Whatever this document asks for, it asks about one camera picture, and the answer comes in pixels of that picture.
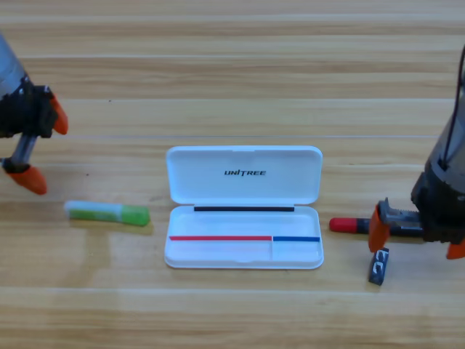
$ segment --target red line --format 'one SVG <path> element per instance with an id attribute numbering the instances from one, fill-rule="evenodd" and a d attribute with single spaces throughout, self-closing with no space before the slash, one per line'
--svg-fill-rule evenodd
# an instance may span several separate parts
<path id="1" fill-rule="evenodd" d="M 271 241 L 271 236 L 170 236 L 172 241 Z"/>

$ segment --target black cable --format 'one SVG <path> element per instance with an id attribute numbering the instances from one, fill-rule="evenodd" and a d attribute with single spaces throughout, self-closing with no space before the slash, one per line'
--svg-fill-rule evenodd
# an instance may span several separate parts
<path id="1" fill-rule="evenodd" d="M 450 146 L 450 140 L 452 139 L 452 132 L 454 125 L 456 123 L 457 119 L 457 113 L 458 113 L 458 99 L 460 97 L 460 89 L 462 87 L 462 68 L 464 66 L 464 59 L 465 59 L 465 46 L 462 49 L 462 54 L 460 57 L 460 63 L 458 65 L 458 78 L 457 78 L 457 91 L 456 91 L 456 104 L 453 107 L 453 113 L 452 113 L 452 119 L 450 121 L 450 128 L 449 128 L 449 135 L 448 135 L 448 141 L 445 144 L 445 150 L 444 150 L 444 158 L 442 159 L 440 166 L 442 169 L 446 170 L 448 168 L 447 160 L 448 160 L 448 152 L 449 152 L 449 146 Z"/>

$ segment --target silver metal part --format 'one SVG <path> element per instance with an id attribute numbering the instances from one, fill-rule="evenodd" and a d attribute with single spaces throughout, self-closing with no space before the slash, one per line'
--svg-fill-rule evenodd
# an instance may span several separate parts
<path id="1" fill-rule="evenodd" d="M 420 216 L 418 212 L 393 209 L 387 198 L 378 203 L 380 220 L 391 226 L 418 227 L 420 228 Z"/>
<path id="2" fill-rule="evenodd" d="M 17 143 L 15 152 L 12 155 L 12 163 L 14 165 L 23 165 L 29 162 L 36 139 L 37 136 L 21 135 L 20 141 Z"/>
<path id="3" fill-rule="evenodd" d="M 23 66 L 0 33 L 0 100 L 17 90 L 24 75 Z"/>

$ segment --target glue stick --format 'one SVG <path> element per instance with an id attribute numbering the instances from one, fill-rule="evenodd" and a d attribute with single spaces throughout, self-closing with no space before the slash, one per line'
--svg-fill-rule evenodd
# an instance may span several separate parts
<path id="1" fill-rule="evenodd" d="M 72 220 L 103 220 L 131 225 L 147 225 L 150 214 L 147 207 L 108 204 L 91 201 L 67 201 L 65 212 Z"/>

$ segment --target blue line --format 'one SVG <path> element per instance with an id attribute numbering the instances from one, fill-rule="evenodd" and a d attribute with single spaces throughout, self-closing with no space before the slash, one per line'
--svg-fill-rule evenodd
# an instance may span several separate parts
<path id="1" fill-rule="evenodd" d="M 319 237 L 315 236 L 273 236 L 273 241 L 308 241 L 320 242 Z"/>

